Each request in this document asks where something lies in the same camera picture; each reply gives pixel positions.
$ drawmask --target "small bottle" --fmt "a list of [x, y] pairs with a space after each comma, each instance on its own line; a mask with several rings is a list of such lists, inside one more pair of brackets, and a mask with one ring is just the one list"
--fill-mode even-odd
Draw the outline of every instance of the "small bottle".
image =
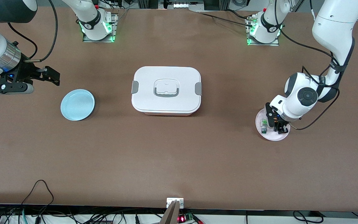
[[267, 120], [266, 119], [263, 119], [260, 121], [260, 131], [262, 132], [262, 134], [266, 134], [267, 132]]

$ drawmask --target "mounting plate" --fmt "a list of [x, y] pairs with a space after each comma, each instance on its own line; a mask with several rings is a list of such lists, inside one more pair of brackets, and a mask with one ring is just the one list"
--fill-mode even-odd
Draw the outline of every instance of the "mounting plate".
[[180, 209], [185, 208], [185, 201], [183, 198], [167, 198], [167, 208], [171, 204], [172, 201], [178, 200], [180, 202]]
[[252, 20], [245, 19], [246, 24], [252, 25], [252, 27], [246, 26], [247, 45], [264, 45], [264, 46], [278, 46], [279, 45], [278, 44], [278, 36], [280, 35], [280, 31], [277, 33], [276, 39], [273, 42], [268, 43], [268, 44], [261, 43], [261, 42], [257, 41], [252, 35], [250, 35], [250, 33], [253, 32], [253, 29], [255, 29], [255, 27], [257, 27], [256, 25], [257, 25], [258, 14], [253, 14], [252, 16], [249, 16], [249, 17], [252, 17]]
[[82, 34], [83, 34], [82, 42], [86, 42], [86, 43], [114, 43], [115, 34], [117, 32], [118, 14], [111, 14], [111, 16], [107, 17], [106, 22], [107, 23], [112, 22], [111, 25], [106, 24], [107, 28], [111, 28], [111, 33], [109, 33], [105, 38], [103, 38], [101, 40], [91, 40], [84, 34], [84, 32], [82, 32]]

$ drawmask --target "light blue plate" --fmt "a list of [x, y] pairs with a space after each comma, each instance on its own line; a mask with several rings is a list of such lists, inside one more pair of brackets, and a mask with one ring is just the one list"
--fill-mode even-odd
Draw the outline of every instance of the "light blue plate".
[[62, 100], [60, 111], [62, 115], [72, 121], [87, 118], [95, 108], [95, 98], [91, 92], [76, 89], [69, 92]]

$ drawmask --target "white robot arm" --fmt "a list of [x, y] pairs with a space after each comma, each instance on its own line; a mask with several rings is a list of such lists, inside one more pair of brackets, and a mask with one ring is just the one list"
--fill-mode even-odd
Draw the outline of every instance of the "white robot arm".
[[76, 14], [84, 34], [91, 40], [98, 41], [112, 32], [111, 12], [96, 9], [91, 0], [62, 0]]
[[277, 1], [277, 7], [274, 7], [274, 3], [275, 0], [269, 0], [266, 11], [257, 13], [257, 22], [250, 32], [251, 36], [264, 44], [271, 43], [276, 39], [279, 27], [290, 11], [288, 0]]
[[332, 100], [354, 48], [352, 30], [358, 18], [358, 0], [325, 0], [313, 25], [313, 37], [327, 48], [333, 59], [328, 74], [297, 72], [290, 76], [284, 96], [276, 96], [265, 108], [269, 126], [287, 133], [285, 126], [301, 118], [319, 102]]
[[[75, 12], [82, 31], [90, 40], [101, 40], [112, 32], [111, 13], [96, 9], [90, 0], [63, 0]], [[0, 0], [0, 23], [27, 23], [37, 12], [36, 0]], [[0, 34], [0, 94], [28, 94], [34, 88], [31, 79], [59, 85], [60, 74], [50, 67], [39, 69]]]

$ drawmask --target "brown tabletop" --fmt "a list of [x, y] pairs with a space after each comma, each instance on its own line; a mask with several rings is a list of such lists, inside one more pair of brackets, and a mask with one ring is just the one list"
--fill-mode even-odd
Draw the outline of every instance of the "brown tabletop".
[[[130, 10], [115, 43], [82, 43], [74, 13], [57, 12], [54, 51], [38, 65], [59, 71], [61, 85], [34, 81], [33, 94], [0, 96], [0, 203], [21, 203], [44, 179], [54, 204], [164, 207], [167, 197], [183, 197], [192, 208], [358, 211], [358, 22], [337, 102], [310, 128], [269, 142], [255, 128], [257, 112], [284, 94], [302, 65], [319, 74], [327, 56], [283, 36], [279, 47], [247, 46], [244, 27], [187, 10]], [[290, 13], [285, 24], [290, 37], [321, 48], [310, 14]], [[49, 50], [51, 8], [14, 27], [38, 44], [35, 58]], [[31, 55], [33, 46], [6, 24], [0, 33]], [[188, 117], [136, 111], [131, 83], [143, 66], [197, 69], [200, 109]], [[78, 88], [94, 94], [96, 107], [72, 122], [60, 103]], [[326, 106], [318, 103], [294, 125]], [[39, 185], [27, 202], [49, 200]]]

